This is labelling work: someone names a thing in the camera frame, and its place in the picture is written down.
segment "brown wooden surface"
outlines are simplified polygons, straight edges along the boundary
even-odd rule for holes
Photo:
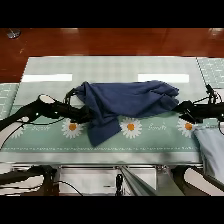
[[[0,82],[19,82],[28,57],[148,55],[224,57],[224,31],[211,28],[0,28]]]

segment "white rectangle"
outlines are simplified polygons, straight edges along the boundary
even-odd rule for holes
[[[189,83],[187,74],[138,74],[139,82],[158,80],[167,83]]]
[[[71,82],[72,74],[24,75],[22,82]]]

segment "table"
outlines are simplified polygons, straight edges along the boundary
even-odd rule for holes
[[[72,74],[72,81],[25,82],[27,77]],[[169,83],[180,89],[178,99],[198,100],[206,95],[204,81],[195,57],[150,56],[65,56],[31,57],[27,62],[23,80],[19,85],[11,113],[47,94],[62,101],[65,94],[84,81],[136,82],[139,74],[163,74]],[[81,107],[73,97],[71,104]],[[63,135],[65,121],[48,126],[26,125],[9,138],[0,152],[0,162],[47,164],[192,164],[200,163],[199,145],[190,130],[169,112],[151,118],[138,119],[141,135],[129,139],[122,132],[96,148],[90,145],[86,126],[75,138]],[[120,122],[127,121],[120,117]],[[36,123],[48,123],[39,118]]]

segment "blue cloth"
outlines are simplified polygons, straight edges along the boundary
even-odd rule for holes
[[[160,81],[135,83],[84,82],[75,88],[77,97],[94,114],[88,136],[97,146],[121,131],[117,116],[150,117],[171,111],[177,106],[178,89]]]

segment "gray cloth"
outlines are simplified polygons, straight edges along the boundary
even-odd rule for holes
[[[204,173],[224,183],[224,135],[218,128],[196,129]]]

